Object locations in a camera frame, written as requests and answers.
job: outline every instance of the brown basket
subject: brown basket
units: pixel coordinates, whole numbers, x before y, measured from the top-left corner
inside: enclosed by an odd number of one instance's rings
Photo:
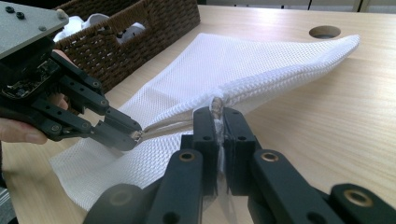
[[[91,14],[110,18],[58,41],[56,49],[111,90],[138,67],[197,26],[197,0],[73,0],[61,8],[84,21]],[[143,33],[119,44],[116,34],[140,22]]]

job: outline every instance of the table surface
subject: table surface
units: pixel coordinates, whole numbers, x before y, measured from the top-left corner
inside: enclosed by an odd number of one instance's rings
[[[309,31],[341,29],[361,44],[326,77],[247,114],[262,146],[283,153],[314,187],[360,185],[396,207],[396,15],[199,6],[201,24],[146,63],[106,97],[121,106],[159,74],[199,33],[258,41],[320,41]],[[64,193],[49,158],[78,139],[46,145],[4,144],[4,172],[23,223],[82,223],[86,211]],[[246,197],[233,199],[240,223],[251,223]],[[203,223],[227,223],[219,202]]]

